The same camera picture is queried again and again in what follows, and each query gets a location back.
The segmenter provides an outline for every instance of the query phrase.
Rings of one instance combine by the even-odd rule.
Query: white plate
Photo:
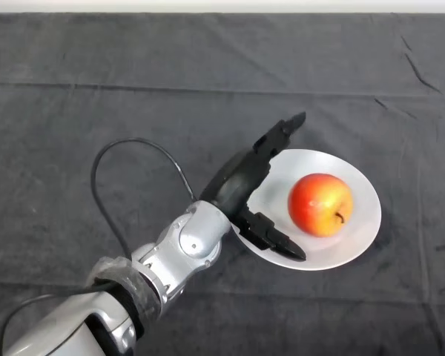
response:
[[[379,231],[380,202],[376,190],[358,169],[331,154],[311,150],[284,150],[270,163],[270,173],[251,195],[248,207],[253,213],[261,212],[274,221],[277,229],[303,248],[306,261],[293,261],[268,249],[261,251],[239,236],[255,254],[282,267],[319,271],[341,266],[371,245]],[[351,218],[332,237],[306,234],[289,216],[287,202],[291,188],[301,177],[312,173],[332,174],[352,190],[354,209]]]

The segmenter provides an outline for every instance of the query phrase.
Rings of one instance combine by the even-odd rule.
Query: apple stem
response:
[[[344,224],[344,217],[340,213],[335,214],[337,217],[341,218],[341,223]]]

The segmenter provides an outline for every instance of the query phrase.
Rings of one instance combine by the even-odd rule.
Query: clear plastic wrap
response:
[[[90,273],[88,285],[92,285],[95,279],[112,280],[124,287],[132,296],[144,327],[158,318],[160,313],[158,297],[145,278],[132,268],[132,262],[127,258],[101,258]]]

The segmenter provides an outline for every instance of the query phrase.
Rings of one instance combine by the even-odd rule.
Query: white wall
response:
[[[0,0],[0,12],[445,13],[445,0]]]

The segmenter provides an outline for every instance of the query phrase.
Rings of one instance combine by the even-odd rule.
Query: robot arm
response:
[[[95,277],[118,287],[68,298],[6,355],[132,355],[144,329],[168,310],[188,279],[216,261],[221,239],[230,230],[228,218],[212,204],[190,205],[156,244],[136,250],[132,262],[122,257],[104,262],[110,267]]]
[[[233,226],[258,248],[305,260],[303,250],[274,223],[253,214],[248,198],[266,178],[269,161],[289,144],[305,113],[278,122],[254,146],[230,159],[201,194],[161,234],[138,248],[132,261],[100,261],[92,283],[108,291],[68,298],[18,340],[7,356],[131,356],[144,331],[183,293],[188,279],[214,264]]]

